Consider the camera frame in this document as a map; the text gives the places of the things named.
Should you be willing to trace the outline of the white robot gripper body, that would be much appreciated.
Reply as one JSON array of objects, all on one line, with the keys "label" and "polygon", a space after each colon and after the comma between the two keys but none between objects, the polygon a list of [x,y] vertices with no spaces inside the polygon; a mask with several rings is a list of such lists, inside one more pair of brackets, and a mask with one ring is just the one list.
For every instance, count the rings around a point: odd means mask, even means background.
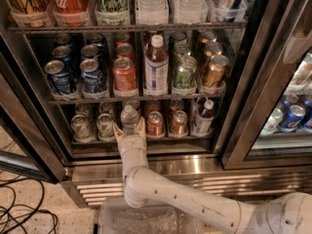
[{"label": "white robot gripper body", "polygon": [[146,139],[140,135],[121,136],[118,138],[118,150],[123,164],[123,176],[137,167],[148,167]]}]

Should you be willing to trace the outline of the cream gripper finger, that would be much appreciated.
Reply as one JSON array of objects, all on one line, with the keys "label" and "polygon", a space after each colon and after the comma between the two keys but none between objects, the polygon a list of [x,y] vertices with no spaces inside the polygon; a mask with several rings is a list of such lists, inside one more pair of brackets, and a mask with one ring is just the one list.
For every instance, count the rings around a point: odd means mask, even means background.
[{"label": "cream gripper finger", "polygon": [[125,133],[118,127],[116,123],[112,125],[112,128],[117,142],[120,142],[125,137]]},{"label": "cream gripper finger", "polygon": [[145,126],[145,119],[143,117],[139,118],[139,121],[135,128],[135,134],[146,139],[146,126]]}]

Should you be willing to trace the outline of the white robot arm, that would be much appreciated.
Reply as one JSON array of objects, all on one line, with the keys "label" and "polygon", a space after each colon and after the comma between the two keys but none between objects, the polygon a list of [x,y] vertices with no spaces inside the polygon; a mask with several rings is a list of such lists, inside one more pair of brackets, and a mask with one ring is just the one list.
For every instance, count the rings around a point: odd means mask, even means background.
[{"label": "white robot arm", "polygon": [[150,200],[196,216],[225,234],[312,234],[312,195],[291,193],[251,205],[176,183],[149,169],[145,120],[131,135],[113,127],[122,159],[124,197],[133,208]]}]

